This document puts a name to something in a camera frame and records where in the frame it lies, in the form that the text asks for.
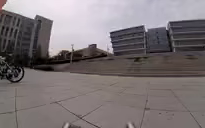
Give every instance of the lamp post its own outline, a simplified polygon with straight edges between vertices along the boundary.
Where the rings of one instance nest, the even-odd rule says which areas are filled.
[[[74,52],[74,44],[72,44],[72,52],[71,52],[71,58],[70,58],[70,64],[72,64],[72,60],[73,60],[73,52]]]

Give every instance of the bicycle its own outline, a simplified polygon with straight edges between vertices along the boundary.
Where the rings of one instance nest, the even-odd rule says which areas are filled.
[[[3,58],[0,58],[0,79],[1,80],[6,78],[12,83],[18,83],[23,79],[24,74],[25,71],[23,67],[17,66],[12,63],[9,64]]]

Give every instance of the glass window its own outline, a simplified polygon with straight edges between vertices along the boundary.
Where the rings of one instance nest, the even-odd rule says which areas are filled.
[[[2,23],[3,18],[4,18],[4,14],[1,14],[1,16],[0,16],[0,23]]]
[[[13,18],[13,26],[16,24],[16,17]]]
[[[12,16],[6,15],[4,24],[5,25],[10,25],[11,21],[12,21]]]
[[[16,38],[16,36],[17,36],[17,29],[15,30],[14,38]]]
[[[5,33],[5,36],[8,35],[8,32],[9,32],[9,27],[6,28],[6,33]]]
[[[5,49],[5,48],[6,48],[6,39],[4,39],[4,41],[3,41],[2,48],[3,48],[3,49]]]
[[[18,19],[16,26],[17,26],[17,27],[20,26],[20,19]]]
[[[9,36],[12,37],[13,35],[13,28],[11,29],[10,33],[9,33]]]
[[[4,30],[5,30],[5,27],[3,26],[2,29],[1,29],[1,35],[3,35]]]

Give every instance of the window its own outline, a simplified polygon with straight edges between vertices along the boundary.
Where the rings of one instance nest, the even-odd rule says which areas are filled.
[[[3,41],[3,45],[2,45],[2,49],[5,49],[6,48],[6,39],[4,39],[4,41]]]
[[[0,23],[2,23],[3,18],[4,18],[4,14],[1,14],[1,16],[0,16]]]
[[[13,26],[16,24],[16,17],[13,18]]]
[[[16,26],[17,26],[17,27],[20,26],[20,19],[18,19]]]
[[[14,38],[16,38],[16,36],[17,36],[17,29],[15,30]]]
[[[8,32],[9,32],[9,27],[6,28],[6,33],[5,33],[5,36],[8,35]]]
[[[4,24],[5,25],[10,25],[11,21],[12,21],[12,16],[6,15]]]
[[[4,30],[5,30],[5,27],[3,26],[2,29],[1,29],[1,35],[3,35]]]
[[[9,33],[9,36],[12,37],[13,35],[13,28],[11,29],[10,33]]]
[[[29,37],[23,37],[23,41],[30,41]]]

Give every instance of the building facade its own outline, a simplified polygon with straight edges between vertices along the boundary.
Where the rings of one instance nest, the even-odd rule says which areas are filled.
[[[171,51],[166,27],[148,29],[146,38],[147,53],[160,53]]]
[[[110,33],[114,55],[146,54],[144,26],[127,28]]]
[[[205,19],[172,21],[168,30],[173,52],[205,51]]]
[[[52,21],[43,17],[38,19],[38,17],[40,16],[31,19],[2,10],[0,12],[0,53],[6,52],[32,58],[40,47],[42,51],[40,57],[45,57],[50,41]]]

